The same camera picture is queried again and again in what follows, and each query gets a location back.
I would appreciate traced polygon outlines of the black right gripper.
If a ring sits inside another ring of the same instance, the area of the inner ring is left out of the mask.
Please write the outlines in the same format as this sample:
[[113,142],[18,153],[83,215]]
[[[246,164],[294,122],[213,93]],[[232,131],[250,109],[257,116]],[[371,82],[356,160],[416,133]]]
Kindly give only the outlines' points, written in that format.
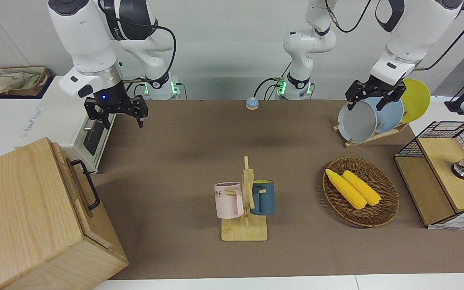
[[108,119],[109,113],[124,113],[133,116],[140,128],[143,127],[144,118],[149,114],[144,98],[141,95],[136,95],[131,100],[123,81],[96,92],[94,98],[85,99],[85,110],[90,120],[100,121],[107,130],[110,130],[111,127]]

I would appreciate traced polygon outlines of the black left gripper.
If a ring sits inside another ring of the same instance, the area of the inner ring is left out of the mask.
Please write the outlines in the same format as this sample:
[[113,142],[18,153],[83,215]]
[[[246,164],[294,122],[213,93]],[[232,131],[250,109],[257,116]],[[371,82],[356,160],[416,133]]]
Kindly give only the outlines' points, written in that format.
[[381,111],[390,102],[399,101],[405,90],[405,85],[387,84],[371,74],[366,83],[354,81],[346,90],[347,109],[352,110],[357,102],[368,97],[381,97],[376,105],[377,111]]

